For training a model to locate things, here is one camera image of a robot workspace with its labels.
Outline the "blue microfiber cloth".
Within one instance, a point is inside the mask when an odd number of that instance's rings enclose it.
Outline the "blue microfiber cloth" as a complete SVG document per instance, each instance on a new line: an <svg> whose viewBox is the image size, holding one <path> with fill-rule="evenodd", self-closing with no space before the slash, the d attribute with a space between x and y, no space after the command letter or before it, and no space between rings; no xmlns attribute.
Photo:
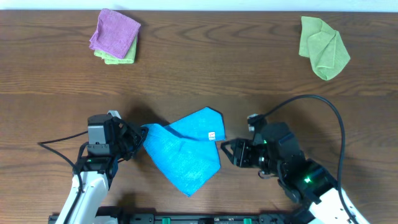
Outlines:
<svg viewBox="0 0 398 224"><path fill-rule="evenodd" d="M166 126L145 124L144 148L157 168L192 196L221 168L216 143L226 134L221 113L205 107Z"/></svg>

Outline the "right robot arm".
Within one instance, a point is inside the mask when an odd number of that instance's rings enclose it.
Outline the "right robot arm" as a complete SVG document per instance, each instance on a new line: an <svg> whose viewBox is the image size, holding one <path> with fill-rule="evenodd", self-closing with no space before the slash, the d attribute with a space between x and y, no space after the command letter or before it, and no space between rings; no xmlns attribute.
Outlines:
<svg viewBox="0 0 398 224"><path fill-rule="evenodd" d="M232 164L258 168L262 179L277 178L286 196L300 205L280 223L367 223L336 179L305 157L285 123L258 124L252 140L226 141L221 149Z"/></svg>

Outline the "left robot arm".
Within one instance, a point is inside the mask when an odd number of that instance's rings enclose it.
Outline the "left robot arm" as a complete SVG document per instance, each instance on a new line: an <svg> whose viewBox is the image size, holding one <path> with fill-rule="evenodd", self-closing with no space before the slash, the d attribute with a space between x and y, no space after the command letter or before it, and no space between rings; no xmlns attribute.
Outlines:
<svg viewBox="0 0 398 224"><path fill-rule="evenodd" d="M119 161L135 157L149 129L121 119L117 111L88 118L87 151L79 153L68 198L57 223L93 223L118 171Z"/></svg>

